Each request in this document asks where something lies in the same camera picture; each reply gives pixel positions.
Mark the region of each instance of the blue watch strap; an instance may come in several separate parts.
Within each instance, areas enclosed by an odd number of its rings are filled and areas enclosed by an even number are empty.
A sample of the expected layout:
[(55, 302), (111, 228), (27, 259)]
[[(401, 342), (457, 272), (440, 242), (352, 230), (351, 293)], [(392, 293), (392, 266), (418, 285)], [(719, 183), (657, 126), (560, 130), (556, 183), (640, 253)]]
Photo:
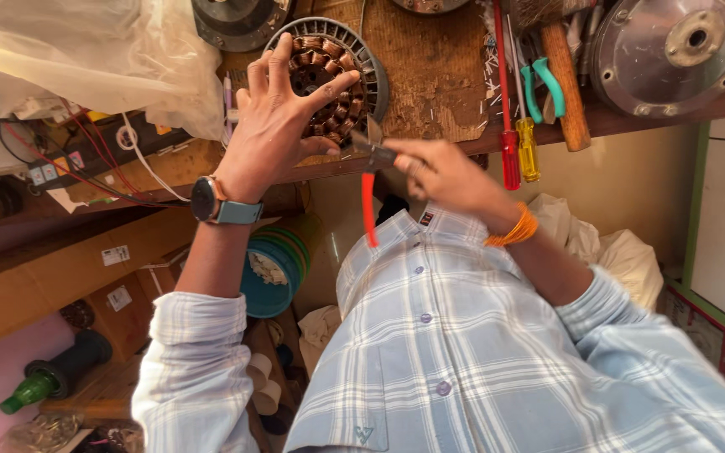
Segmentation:
[(247, 225), (262, 217), (262, 208), (262, 203), (247, 205), (236, 201), (223, 201), (220, 204), (220, 212), (214, 217), (214, 222)]

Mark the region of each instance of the person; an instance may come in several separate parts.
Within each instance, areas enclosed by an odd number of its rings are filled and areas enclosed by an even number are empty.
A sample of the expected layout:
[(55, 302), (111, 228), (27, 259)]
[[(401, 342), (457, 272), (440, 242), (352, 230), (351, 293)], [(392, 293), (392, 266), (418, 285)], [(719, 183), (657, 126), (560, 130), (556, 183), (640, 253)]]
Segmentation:
[[(299, 98), (291, 48), (285, 33), (237, 92), (240, 122), (211, 179), (227, 201), (253, 206), (305, 155), (337, 153), (299, 137), (358, 74)], [(534, 230), (457, 146), (385, 145), (431, 203), (420, 222), (395, 213), (378, 247), (363, 238), (345, 259), (343, 322), (286, 451), (725, 451), (725, 380), (684, 333)], [(249, 233), (202, 222), (176, 291), (155, 302), (132, 402), (149, 452), (257, 450), (240, 344)]]

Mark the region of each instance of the hand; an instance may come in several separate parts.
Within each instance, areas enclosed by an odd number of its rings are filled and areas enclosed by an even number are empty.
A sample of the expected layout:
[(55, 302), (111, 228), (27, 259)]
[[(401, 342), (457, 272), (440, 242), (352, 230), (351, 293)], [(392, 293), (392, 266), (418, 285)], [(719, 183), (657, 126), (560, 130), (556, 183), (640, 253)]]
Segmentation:
[(292, 35), (283, 33), (275, 51), (248, 65), (249, 88), (237, 91), (239, 124), (214, 171), (231, 201), (257, 203), (281, 174), (305, 157), (340, 151), (325, 137), (300, 137), (309, 118), (354, 84), (359, 72), (342, 73), (301, 98), (290, 87), (291, 52)]
[(385, 140), (397, 151), (395, 166), (408, 176), (408, 192), (419, 200), (479, 217), (495, 234), (507, 234), (521, 212), (508, 192), (446, 140)]

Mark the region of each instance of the pliers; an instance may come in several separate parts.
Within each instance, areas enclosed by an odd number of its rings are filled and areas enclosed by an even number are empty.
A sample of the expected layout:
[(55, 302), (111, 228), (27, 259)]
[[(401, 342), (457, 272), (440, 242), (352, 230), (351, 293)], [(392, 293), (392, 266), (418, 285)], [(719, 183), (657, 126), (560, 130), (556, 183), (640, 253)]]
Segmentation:
[[(529, 44), (528, 41), (532, 39), (533, 44)], [(524, 96), (528, 103), (528, 111), (533, 121), (537, 124), (542, 123), (545, 119), (539, 110), (539, 106), (536, 103), (536, 95), (534, 93), (536, 79), (533, 77), (531, 68), (539, 76), (541, 81), (547, 85), (550, 90), (550, 95), (553, 96), (553, 105), (555, 106), (556, 118), (564, 116), (566, 113), (566, 104), (564, 103), (564, 92), (561, 91), (561, 85), (558, 84), (558, 80), (553, 76), (553, 73), (547, 67), (547, 57), (538, 57), (537, 48), (541, 47), (541, 42), (538, 36), (529, 34), (519, 39), (519, 48), (522, 58), (527, 59), (528, 64), (519, 70), (519, 73), (524, 77)]]
[(359, 152), (370, 153), (368, 163), (362, 170), (362, 223), (368, 236), (368, 247), (379, 245), (376, 240), (376, 221), (374, 220), (374, 179), (376, 177), (376, 163), (384, 162), (393, 165), (399, 153), (385, 148), (382, 142), (382, 128), (373, 117), (368, 114), (368, 137), (351, 131), (351, 143)]

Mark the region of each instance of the screwdriver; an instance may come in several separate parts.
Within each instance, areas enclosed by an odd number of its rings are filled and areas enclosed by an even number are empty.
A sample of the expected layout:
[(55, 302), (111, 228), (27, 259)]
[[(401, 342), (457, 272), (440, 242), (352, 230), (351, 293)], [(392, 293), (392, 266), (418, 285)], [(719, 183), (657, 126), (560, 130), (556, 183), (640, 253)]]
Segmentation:
[(533, 136), (533, 118), (528, 116), (524, 108), (524, 94), (522, 81), (519, 79), (519, 62), (516, 57), (516, 40), (511, 29), (511, 15), (508, 15), (509, 36), (511, 37), (511, 54), (514, 62), (514, 77), (516, 77), (516, 92), (519, 96), (519, 112), (522, 117), (516, 120), (516, 130), (519, 132), (519, 167), (525, 182), (536, 182), (541, 177), (539, 172), (539, 158), (536, 154), (536, 137)]
[(497, 66), (499, 69), (499, 93), (503, 104), (503, 128), (499, 133), (499, 141), (503, 147), (503, 183), (507, 190), (517, 190), (522, 184), (519, 176), (519, 159), (516, 156), (518, 135), (511, 129), (511, 112), (509, 105), (508, 69), (505, 66), (505, 45), (503, 42), (503, 12), (499, 0), (494, 0), (494, 38), (497, 43)]

